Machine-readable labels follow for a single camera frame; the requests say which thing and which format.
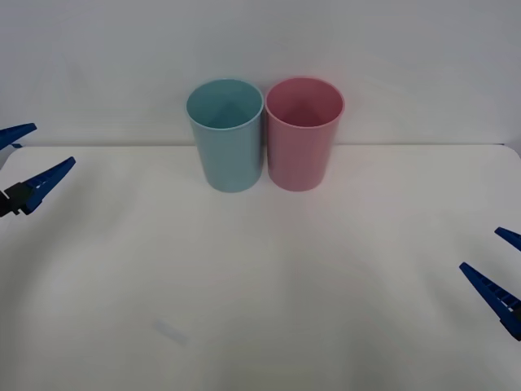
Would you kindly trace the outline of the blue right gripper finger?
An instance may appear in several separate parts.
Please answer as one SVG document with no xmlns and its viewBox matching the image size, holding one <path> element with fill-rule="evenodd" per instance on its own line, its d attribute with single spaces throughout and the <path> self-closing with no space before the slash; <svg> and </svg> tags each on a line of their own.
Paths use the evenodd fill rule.
<svg viewBox="0 0 521 391">
<path fill-rule="evenodd" d="M 463 262 L 459 269 L 499 318 L 503 327 L 520 340 L 520 299 Z"/>
<path fill-rule="evenodd" d="M 494 231 L 494 233 L 503 238 L 506 242 L 514 246 L 516 249 L 521 249 L 521 234 L 507 230 L 503 227 L 498 227 Z"/>
</svg>

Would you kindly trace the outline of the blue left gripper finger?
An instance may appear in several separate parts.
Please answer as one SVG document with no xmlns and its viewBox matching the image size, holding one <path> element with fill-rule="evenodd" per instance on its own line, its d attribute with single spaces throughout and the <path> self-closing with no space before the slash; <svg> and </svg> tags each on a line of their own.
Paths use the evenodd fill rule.
<svg viewBox="0 0 521 391">
<path fill-rule="evenodd" d="M 9 213 L 33 213 L 75 164 L 76 160 L 71 156 L 50 169 L 1 191 L 1 217 Z"/>
<path fill-rule="evenodd" d="M 13 143 L 16 143 L 20 138 L 32 133 L 36 129 L 37 126 L 34 123 L 28 123 L 0 130 L 0 149 L 3 150 Z"/>
</svg>

